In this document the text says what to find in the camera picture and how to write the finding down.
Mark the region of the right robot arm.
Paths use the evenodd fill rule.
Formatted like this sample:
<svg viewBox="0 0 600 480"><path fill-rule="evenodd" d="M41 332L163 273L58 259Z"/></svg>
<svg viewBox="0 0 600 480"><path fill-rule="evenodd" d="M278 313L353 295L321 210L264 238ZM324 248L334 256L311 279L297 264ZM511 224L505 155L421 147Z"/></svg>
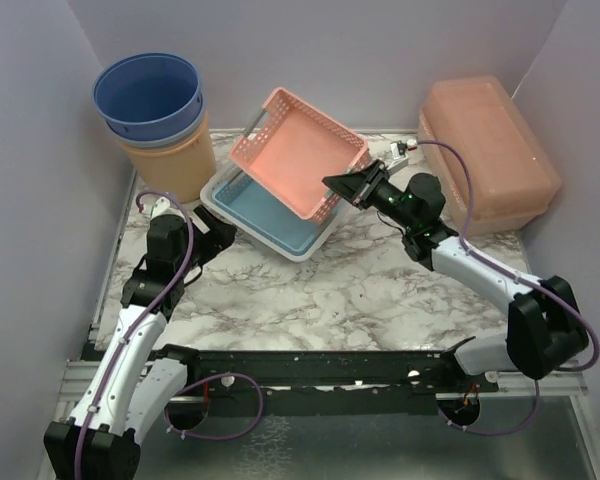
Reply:
<svg viewBox="0 0 600 480"><path fill-rule="evenodd" d="M462 241L440 218L445 197L433 175L412 176L405 190L389 178L384 164L375 161L323 182L349 204L388 216L402 228L402 244L411 260L460 282L507 317L504 333L470 338L451 348L452 359L439 367L447 389L461 391L488 371L518 371L540 380L588 346L568 282L519 273Z"/></svg>

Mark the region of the large orange lidded container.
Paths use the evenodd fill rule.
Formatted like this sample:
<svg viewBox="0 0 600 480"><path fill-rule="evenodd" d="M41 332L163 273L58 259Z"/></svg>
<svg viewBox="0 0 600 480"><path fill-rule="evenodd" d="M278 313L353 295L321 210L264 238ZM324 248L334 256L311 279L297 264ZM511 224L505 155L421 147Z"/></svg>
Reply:
<svg viewBox="0 0 600 480"><path fill-rule="evenodd" d="M468 166L436 145L422 152L441 182L456 229L470 221L469 237L519 230L544 214L561 179L544 149L494 76L439 81L420 108L418 136L452 146Z"/></svg>

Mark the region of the light blue perforated basket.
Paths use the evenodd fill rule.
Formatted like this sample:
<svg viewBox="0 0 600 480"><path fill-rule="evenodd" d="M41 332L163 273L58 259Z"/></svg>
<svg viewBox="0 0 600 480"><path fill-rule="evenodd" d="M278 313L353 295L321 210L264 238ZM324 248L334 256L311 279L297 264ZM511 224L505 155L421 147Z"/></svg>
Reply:
<svg viewBox="0 0 600 480"><path fill-rule="evenodd" d="M335 210L321 224L303 220L245 174L221 183L212 199L256 234L294 256L305 254L338 213Z"/></svg>

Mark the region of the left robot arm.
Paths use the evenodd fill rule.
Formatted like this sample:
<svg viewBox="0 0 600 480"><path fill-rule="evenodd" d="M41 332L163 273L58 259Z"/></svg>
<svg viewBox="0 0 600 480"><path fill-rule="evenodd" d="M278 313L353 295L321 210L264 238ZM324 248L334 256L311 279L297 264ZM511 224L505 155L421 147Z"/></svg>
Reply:
<svg viewBox="0 0 600 480"><path fill-rule="evenodd" d="M151 351L185 291L185 277L229 248L234 226L206 208L192 216L152 217L146 253L123 287L121 309L109 346L86 392L64 421L49 424L44 446L59 479L131 479L141 444L177 393L200 385L192 353Z"/></svg>

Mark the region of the white perforated plastic basket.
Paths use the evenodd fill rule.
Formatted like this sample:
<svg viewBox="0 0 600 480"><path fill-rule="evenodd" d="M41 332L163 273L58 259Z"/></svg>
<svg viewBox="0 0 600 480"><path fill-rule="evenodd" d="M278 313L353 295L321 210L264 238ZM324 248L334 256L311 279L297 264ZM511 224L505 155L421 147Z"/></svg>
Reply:
<svg viewBox="0 0 600 480"><path fill-rule="evenodd" d="M291 255L290 253L284 251L271 241L266 240L259 234L256 234L254 231L252 231L239 220L233 218L228 212L222 210L212 199L212 193L218 188L218 186L221 183L236 179L241 174L247 175L233 162L228 162L223 168L221 168L217 173L215 173L207 182L207 184L202 188L200 192L200 201L209 211L227 220L229 223L235 225L242 232L246 233L262 245L270 248L271 250L275 251L279 255L285 257L286 259L292 262L299 263L309 259L325 243L327 238L333 233L333 231L336 229L336 227L338 226L338 224L344 216L345 206L342 203L340 203L334 209L334 211L338 210L338 213L336 214L336 220L327 226L327 228L323 231L322 234L318 236L317 241L309 248L309 250L305 254L301 254L300 256Z"/></svg>

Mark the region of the pink perforated plastic basket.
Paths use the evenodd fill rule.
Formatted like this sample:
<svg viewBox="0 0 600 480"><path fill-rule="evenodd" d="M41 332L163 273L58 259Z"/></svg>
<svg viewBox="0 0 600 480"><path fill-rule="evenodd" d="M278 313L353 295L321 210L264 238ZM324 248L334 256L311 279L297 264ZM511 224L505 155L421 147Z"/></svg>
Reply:
<svg viewBox="0 0 600 480"><path fill-rule="evenodd" d="M229 158L296 216L322 223L338 202L323 183L371 162L368 142L289 90L279 87L262 105Z"/></svg>

